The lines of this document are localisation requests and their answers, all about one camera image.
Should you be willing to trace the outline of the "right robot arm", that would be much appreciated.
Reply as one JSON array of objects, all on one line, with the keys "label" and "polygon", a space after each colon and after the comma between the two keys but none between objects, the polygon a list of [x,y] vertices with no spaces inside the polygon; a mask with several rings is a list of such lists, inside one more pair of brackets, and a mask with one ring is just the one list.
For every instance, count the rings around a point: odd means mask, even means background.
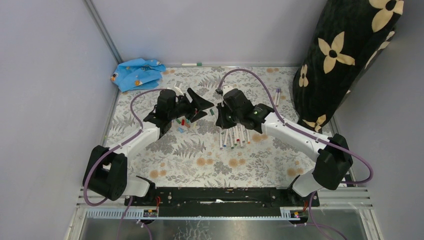
[{"label": "right robot arm", "polygon": [[315,162],[314,169],[296,177],[290,184],[286,198],[291,205],[301,205],[314,191],[338,188],[353,165],[352,157],[340,149],[347,146],[343,136],[329,137],[312,132],[284,119],[272,107],[262,103],[253,105],[237,88],[226,85],[216,92],[222,97],[222,102],[217,104],[216,126],[229,129],[242,125],[286,142]]}]

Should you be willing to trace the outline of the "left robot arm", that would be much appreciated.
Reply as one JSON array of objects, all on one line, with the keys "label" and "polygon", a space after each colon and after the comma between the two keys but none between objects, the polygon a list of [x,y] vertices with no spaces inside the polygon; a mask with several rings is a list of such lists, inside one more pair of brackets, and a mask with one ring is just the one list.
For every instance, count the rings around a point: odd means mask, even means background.
[{"label": "left robot arm", "polygon": [[116,201],[122,196],[136,197],[144,206],[152,204],[154,183],[140,176],[129,177],[129,161],[162,138],[173,120],[185,117],[193,123],[214,106],[191,88],[186,93],[177,87],[159,88],[158,92],[153,110],[144,119],[134,117],[140,125],[137,130],[112,147],[97,145],[92,149],[82,182],[83,197],[89,206]]}]

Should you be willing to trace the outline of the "green cap red-end marker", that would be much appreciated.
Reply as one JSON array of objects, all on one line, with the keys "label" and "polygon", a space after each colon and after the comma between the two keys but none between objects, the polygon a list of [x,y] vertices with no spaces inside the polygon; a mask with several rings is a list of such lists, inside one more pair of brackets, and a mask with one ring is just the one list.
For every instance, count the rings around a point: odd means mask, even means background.
[{"label": "green cap red-end marker", "polygon": [[239,139],[239,135],[238,135],[238,128],[237,128],[237,126],[234,126],[234,127],[233,127],[233,132],[234,132],[234,138],[235,138],[235,141],[236,141],[236,142],[239,142],[239,141],[240,141],[240,139]]}]

